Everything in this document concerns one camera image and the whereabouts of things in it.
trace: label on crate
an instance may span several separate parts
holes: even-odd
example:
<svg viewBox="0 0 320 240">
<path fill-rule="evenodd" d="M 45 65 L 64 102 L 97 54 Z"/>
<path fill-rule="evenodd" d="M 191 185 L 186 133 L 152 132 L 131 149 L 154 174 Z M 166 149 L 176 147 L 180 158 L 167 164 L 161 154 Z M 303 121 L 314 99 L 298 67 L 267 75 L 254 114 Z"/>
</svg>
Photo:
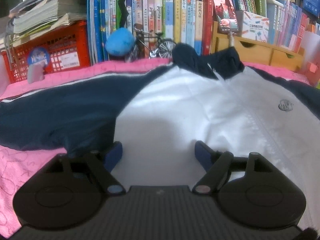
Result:
<svg viewBox="0 0 320 240">
<path fill-rule="evenodd" d="M 62 68 L 71 68 L 71 67 L 80 66 L 77 52 L 61 55 L 59 57 L 59 60 L 61 61 L 60 65 L 62 66 Z"/>
<path fill-rule="evenodd" d="M 38 47 L 30 51 L 28 56 L 28 65 L 44 62 L 47 66 L 50 62 L 50 55 L 45 48 Z"/>
</svg>

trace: white fabric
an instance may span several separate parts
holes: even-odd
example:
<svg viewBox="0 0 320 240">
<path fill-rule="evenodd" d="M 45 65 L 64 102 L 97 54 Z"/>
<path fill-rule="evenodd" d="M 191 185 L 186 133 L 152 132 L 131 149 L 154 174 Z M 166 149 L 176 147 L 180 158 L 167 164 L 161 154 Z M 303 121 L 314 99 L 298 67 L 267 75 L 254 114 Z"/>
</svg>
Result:
<svg viewBox="0 0 320 240">
<path fill-rule="evenodd" d="M 292 110 L 279 109 L 289 100 Z M 305 193 L 300 226 L 320 228 L 320 122 L 291 92 L 250 68 L 211 80 L 174 67 L 145 87 L 116 121 L 123 158 L 112 174 L 132 185 L 193 185 L 205 174 L 194 156 L 202 140 L 214 150 L 259 152 Z"/>
</svg>

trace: white label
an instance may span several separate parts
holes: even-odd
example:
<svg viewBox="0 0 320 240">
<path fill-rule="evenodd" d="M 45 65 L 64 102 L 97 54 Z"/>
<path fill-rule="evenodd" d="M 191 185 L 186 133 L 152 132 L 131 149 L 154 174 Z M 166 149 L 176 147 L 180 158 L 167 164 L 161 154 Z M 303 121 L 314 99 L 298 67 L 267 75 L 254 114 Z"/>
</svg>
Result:
<svg viewBox="0 0 320 240">
<path fill-rule="evenodd" d="M 62 68 L 71 68 L 71 67 L 80 66 L 77 52 L 62 55 L 59 57 L 59 60 L 61 61 L 60 65 Z"/>
</svg>

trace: embroidered logo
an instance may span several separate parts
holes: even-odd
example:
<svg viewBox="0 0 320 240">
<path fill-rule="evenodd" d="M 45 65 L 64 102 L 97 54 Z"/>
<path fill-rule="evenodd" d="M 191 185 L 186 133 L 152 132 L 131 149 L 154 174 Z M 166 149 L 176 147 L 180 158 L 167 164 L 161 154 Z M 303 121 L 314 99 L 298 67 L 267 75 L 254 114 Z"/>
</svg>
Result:
<svg viewBox="0 0 320 240">
<path fill-rule="evenodd" d="M 290 112 L 293 110 L 292 106 L 293 103 L 291 103 L 289 100 L 282 99 L 278 107 L 281 111 Z"/>
</svg>

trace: smartphone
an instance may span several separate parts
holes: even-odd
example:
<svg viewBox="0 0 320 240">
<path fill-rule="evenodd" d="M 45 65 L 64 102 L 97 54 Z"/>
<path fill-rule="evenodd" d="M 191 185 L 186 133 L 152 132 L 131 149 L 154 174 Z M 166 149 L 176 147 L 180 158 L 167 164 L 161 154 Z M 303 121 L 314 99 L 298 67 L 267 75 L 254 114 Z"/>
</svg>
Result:
<svg viewBox="0 0 320 240">
<path fill-rule="evenodd" d="M 223 33 L 237 33 L 239 31 L 232 0 L 213 0 L 214 17 L 218 22 L 219 29 Z"/>
</svg>

